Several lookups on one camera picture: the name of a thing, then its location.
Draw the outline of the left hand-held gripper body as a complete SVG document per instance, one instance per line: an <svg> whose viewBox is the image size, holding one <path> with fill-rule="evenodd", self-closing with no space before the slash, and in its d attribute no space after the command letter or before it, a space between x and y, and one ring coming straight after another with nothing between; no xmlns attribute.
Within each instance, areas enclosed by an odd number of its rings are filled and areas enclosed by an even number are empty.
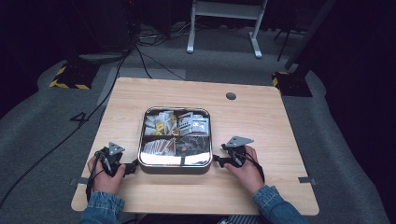
<svg viewBox="0 0 396 224"><path fill-rule="evenodd" d="M103 147L95 152L95 156L99 158L99 161L102 163L102 166L108 175L114 176L118 171L120 159L124 150L124 147L109 142L107 147Z"/></svg>

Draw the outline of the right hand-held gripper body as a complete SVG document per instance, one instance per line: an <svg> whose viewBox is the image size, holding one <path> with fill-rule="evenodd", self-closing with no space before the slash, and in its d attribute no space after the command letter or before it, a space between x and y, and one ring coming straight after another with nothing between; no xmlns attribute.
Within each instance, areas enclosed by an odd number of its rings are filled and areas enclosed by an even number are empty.
<svg viewBox="0 0 396 224"><path fill-rule="evenodd" d="M226 146L229 148L226 151L229 155L228 158L232 159L232 166L239 168L242 167L246 160L246 145L253 143L254 140L241 136L233 136L227 143Z"/></svg>

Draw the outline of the person's left hand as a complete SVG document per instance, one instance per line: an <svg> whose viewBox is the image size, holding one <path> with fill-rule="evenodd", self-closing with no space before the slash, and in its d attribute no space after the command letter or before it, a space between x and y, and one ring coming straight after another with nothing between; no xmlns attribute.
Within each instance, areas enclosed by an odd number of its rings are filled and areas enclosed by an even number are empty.
<svg viewBox="0 0 396 224"><path fill-rule="evenodd" d="M122 164L114 176L107 175L103 170L102 163L95 161L96 157L93 156L89 162L89 170L93 172L93 186L92 191L100 191L116 195L120 189L120 182L124 177L126 165Z"/></svg>

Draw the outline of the person's right hand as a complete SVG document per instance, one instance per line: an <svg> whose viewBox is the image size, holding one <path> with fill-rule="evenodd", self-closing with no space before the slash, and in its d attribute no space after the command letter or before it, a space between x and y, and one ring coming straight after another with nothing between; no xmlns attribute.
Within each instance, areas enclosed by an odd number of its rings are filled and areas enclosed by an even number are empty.
<svg viewBox="0 0 396 224"><path fill-rule="evenodd" d="M229 163L226 163L224 167L235 175L240 184L251 196L253 196L261 187L264 186L264 180L262 179L260 171L253 163L254 161L258 161L255 149L253 147L246 146L246 151L249 160L246 160L242 167L236 168Z"/></svg>

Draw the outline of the pile of brown white sachets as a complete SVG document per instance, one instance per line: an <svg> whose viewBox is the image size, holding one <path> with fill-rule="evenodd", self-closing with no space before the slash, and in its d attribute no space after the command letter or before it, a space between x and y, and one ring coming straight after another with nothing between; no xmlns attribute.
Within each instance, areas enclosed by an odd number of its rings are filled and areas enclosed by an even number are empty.
<svg viewBox="0 0 396 224"><path fill-rule="evenodd" d="M144 145L143 152L157 156L175 156L176 140L172 138L148 142Z"/></svg>

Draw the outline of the pile of dark packets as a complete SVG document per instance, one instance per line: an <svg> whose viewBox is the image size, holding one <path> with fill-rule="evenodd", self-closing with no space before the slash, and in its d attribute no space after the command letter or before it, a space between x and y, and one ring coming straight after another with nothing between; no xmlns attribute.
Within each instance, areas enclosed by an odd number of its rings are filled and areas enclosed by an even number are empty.
<svg viewBox="0 0 396 224"><path fill-rule="evenodd" d="M185 136L177 142L178 156L191 156L206 153L209 151L207 137L202 136Z"/></svg>

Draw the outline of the pile of red white packets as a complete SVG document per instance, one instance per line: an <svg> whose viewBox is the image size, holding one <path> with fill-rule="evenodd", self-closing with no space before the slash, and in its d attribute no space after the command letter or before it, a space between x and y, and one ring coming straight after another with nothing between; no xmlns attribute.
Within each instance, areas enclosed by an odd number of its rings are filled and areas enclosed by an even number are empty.
<svg viewBox="0 0 396 224"><path fill-rule="evenodd" d="M209 136L209 118L188 112L177 118L177 127L181 136Z"/></svg>

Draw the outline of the pile of white yellow packets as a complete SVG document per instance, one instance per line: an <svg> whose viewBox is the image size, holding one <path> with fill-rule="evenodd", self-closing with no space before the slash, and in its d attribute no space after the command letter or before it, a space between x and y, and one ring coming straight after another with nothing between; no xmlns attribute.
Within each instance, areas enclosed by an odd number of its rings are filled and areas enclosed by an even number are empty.
<svg viewBox="0 0 396 224"><path fill-rule="evenodd" d="M173 111L162 111L158 115L147 115L145 135L171 135L177 128L177 117Z"/></svg>

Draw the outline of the person's striped clothing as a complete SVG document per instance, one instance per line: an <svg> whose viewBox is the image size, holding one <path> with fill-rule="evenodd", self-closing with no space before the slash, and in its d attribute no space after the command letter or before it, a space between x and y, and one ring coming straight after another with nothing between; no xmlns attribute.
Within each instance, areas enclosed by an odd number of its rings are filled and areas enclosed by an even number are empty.
<svg viewBox="0 0 396 224"><path fill-rule="evenodd" d="M236 215L222 218L216 224L262 224L258 216Z"/></svg>

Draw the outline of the black yellow striped base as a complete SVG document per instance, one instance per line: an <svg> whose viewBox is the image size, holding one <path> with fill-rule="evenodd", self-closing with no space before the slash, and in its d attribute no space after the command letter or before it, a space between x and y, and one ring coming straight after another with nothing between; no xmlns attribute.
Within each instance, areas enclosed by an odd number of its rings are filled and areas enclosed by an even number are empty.
<svg viewBox="0 0 396 224"><path fill-rule="evenodd" d="M98 70L98 64L76 66L64 63L49 85L52 88L90 90Z"/></svg>
<svg viewBox="0 0 396 224"><path fill-rule="evenodd" d="M272 74L273 85L282 96L311 97L312 93L304 78L297 77L293 73L274 72Z"/></svg>

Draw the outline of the grey round stand base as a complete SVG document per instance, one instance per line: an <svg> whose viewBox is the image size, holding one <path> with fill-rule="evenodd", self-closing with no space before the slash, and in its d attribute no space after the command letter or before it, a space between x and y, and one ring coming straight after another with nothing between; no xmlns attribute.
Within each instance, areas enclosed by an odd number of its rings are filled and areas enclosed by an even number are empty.
<svg viewBox="0 0 396 224"><path fill-rule="evenodd" d="M85 63L106 64L119 61L126 55L126 52L100 52L92 54L81 54L79 58Z"/></svg>

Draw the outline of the black thin stand leg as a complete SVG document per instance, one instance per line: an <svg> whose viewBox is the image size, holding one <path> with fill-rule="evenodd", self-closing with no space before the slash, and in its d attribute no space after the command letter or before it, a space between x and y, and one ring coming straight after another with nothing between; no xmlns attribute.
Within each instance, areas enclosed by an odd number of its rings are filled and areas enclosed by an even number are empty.
<svg viewBox="0 0 396 224"><path fill-rule="evenodd" d="M286 47L296 47L298 45L298 42L300 41L301 34L296 32L295 30L286 31L286 30L280 29L277 32L276 36L274 37L274 41L277 41L281 35L284 35L284 37L283 37L283 40L281 41L280 51L276 58L276 60L278 62L282 58L282 55L283 55Z"/></svg>

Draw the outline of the white metal stand frame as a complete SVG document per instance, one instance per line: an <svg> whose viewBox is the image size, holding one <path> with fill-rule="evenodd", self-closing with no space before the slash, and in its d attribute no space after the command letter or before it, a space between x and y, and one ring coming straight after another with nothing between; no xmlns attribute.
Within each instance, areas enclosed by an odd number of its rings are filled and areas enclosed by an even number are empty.
<svg viewBox="0 0 396 224"><path fill-rule="evenodd" d="M254 55L257 59L262 58L257 35L262 24L262 19L267 6L268 0L262 0L260 5L248 6L239 4L229 4L220 2L206 2L201 0L192 0L191 5L191 28L186 51L189 54L194 52L195 41L195 22L197 16L219 17L226 19L241 19L255 21L254 30L248 33L248 39L253 48Z"/></svg>

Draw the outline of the dark slanted post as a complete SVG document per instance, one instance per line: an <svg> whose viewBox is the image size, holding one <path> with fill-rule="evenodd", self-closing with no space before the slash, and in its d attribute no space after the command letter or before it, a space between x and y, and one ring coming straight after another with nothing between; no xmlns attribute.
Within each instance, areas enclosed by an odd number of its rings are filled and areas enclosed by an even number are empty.
<svg viewBox="0 0 396 224"><path fill-rule="evenodd" d="M318 31L320 25L328 17L332 10L332 7L336 0L326 0L319 9L305 9L301 13L299 19L299 25L301 29L305 29L304 36L298 43L295 51L290 55L284 67L290 69L294 63L298 62L298 59L302 57L306 50L309 42Z"/></svg>

